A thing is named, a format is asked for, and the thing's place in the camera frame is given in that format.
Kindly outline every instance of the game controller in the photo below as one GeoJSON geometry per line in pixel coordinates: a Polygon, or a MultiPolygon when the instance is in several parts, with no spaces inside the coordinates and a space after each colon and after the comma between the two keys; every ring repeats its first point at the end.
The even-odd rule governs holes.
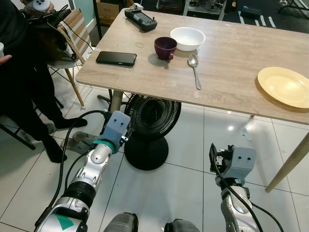
{"type": "Polygon", "coordinates": [[[36,11],[46,12],[49,8],[49,0],[33,0],[32,6],[36,11]]]}
{"type": "Polygon", "coordinates": [[[155,21],[155,17],[150,18],[139,9],[126,9],[125,16],[132,19],[136,22],[142,31],[150,31],[155,29],[157,26],[157,21],[155,21]]]}

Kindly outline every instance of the black cable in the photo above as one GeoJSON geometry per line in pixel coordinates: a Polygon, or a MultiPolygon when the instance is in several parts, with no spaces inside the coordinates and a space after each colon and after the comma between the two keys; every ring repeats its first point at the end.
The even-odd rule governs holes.
{"type": "Polygon", "coordinates": [[[263,211],[264,213],[268,214],[268,215],[277,223],[277,225],[278,225],[280,231],[281,231],[281,232],[284,232],[282,226],[280,225],[280,223],[278,222],[278,220],[275,218],[275,216],[273,216],[270,212],[268,212],[267,210],[263,209],[262,207],[259,207],[258,205],[254,204],[254,203],[252,203],[252,202],[251,202],[251,204],[252,204],[255,208],[257,208],[257,209],[263,211]]]}
{"type": "Polygon", "coordinates": [[[261,227],[261,224],[260,222],[258,221],[256,215],[254,214],[253,210],[250,208],[250,206],[229,186],[229,184],[226,182],[226,180],[224,180],[222,174],[219,172],[219,169],[218,169],[218,166],[217,166],[217,163],[216,163],[216,158],[217,158],[218,154],[216,154],[213,158],[213,163],[214,163],[214,167],[215,167],[215,170],[216,170],[216,173],[217,175],[219,176],[219,178],[221,179],[221,181],[224,183],[224,185],[227,187],[227,189],[234,194],[234,196],[241,202],[243,203],[243,205],[249,210],[249,212],[251,213],[258,229],[259,229],[259,232],[263,232],[263,229],[261,227]]]}
{"type": "Polygon", "coordinates": [[[64,5],[64,7],[62,7],[59,11],[57,11],[54,15],[59,15],[61,12],[63,12],[65,9],[67,9],[69,7],[69,5],[64,5]]]}
{"type": "Polygon", "coordinates": [[[74,162],[72,163],[72,165],[70,166],[67,176],[66,176],[66,180],[64,182],[64,190],[68,189],[68,179],[69,179],[69,175],[74,167],[74,165],[77,163],[77,161],[79,161],[81,159],[81,157],[84,157],[91,149],[88,149],[86,152],[84,152],[83,154],[81,154],[76,160],[74,160],[74,162]]]}
{"type": "Polygon", "coordinates": [[[56,201],[57,199],[57,196],[60,192],[60,189],[61,189],[61,184],[62,184],[62,176],[63,176],[63,162],[64,162],[64,155],[65,155],[65,151],[67,149],[67,144],[68,144],[68,140],[69,140],[69,135],[73,129],[73,127],[75,126],[75,124],[84,116],[86,115],[89,115],[89,114],[93,114],[93,113],[101,113],[101,114],[104,114],[104,112],[102,110],[92,110],[92,111],[89,111],[89,112],[86,112],[82,115],[80,115],[78,118],[76,118],[76,120],[73,122],[73,124],[70,126],[68,132],[67,132],[67,136],[64,140],[64,145],[63,145],[63,151],[62,151],[62,160],[61,160],[61,165],[60,165],[60,171],[59,171],[59,180],[58,180],[58,186],[57,186],[57,189],[56,189],[56,192],[54,194],[54,197],[52,198],[52,200],[50,201],[49,205],[48,205],[48,208],[51,208],[54,204],[54,202],[56,201]]]}
{"type": "MultiPolygon", "coordinates": [[[[71,31],[73,31],[73,29],[72,29],[62,18],[60,18],[60,19],[61,19],[62,22],[65,23],[65,25],[68,26],[68,28],[70,28],[71,31]]],[[[81,38],[78,34],[76,34],[75,31],[73,31],[73,33],[74,33],[75,35],[77,35],[77,37],[79,37],[82,41],[84,41],[84,42],[90,47],[90,49],[93,51],[92,47],[90,46],[90,44],[89,44],[87,41],[83,40],[83,38],[81,38]]]]}

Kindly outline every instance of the cup handle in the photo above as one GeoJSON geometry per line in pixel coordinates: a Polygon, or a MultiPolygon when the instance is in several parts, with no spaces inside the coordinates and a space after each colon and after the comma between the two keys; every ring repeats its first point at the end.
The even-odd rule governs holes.
{"type": "Polygon", "coordinates": [[[174,58],[174,54],[169,52],[169,59],[173,59],[174,58]]]}

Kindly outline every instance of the black fan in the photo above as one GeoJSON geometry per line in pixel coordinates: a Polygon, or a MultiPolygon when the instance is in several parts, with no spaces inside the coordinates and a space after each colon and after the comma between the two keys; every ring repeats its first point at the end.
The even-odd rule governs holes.
{"type": "Polygon", "coordinates": [[[176,124],[180,111],[180,102],[132,94],[125,109],[132,130],[125,155],[132,166],[153,170],[165,162],[169,146],[164,136],[176,124]]]}

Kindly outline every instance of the metal rack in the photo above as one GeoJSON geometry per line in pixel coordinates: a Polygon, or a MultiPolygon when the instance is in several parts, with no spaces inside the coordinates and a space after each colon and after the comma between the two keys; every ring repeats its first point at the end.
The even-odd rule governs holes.
{"type": "Polygon", "coordinates": [[[222,9],[224,9],[224,7],[222,7],[221,11],[218,12],[209,12],[206,9],[204,9],[202,6],[198,5],[198,6],[190,6],[191,0],[186,0],[185,1],[185,5],[184,5],[184,10],[183,10],[183,15],[186,16],[188,11],[191,12],[199,12],[199,13],[205,13],[205,14],[210,14],[210,15],[220,15],[222,13],[222,9]]]}
{"type": "Polygon", "coordinates": [[[291,3],[288,3],[286,6],[282,6],[282,7],[280,8],[280,10],[278,10],[278,13],[280,14],[280,12],[281,12],[284,8],[293,8],[293,9],[299,9],[299,10],[302,10],[302,11],[309,11],[308,8],[296,6],[296,3],[295,3],[295,5],[293,5],[294,3],[295,3],[295,0],[292,0],[291,3]]]}

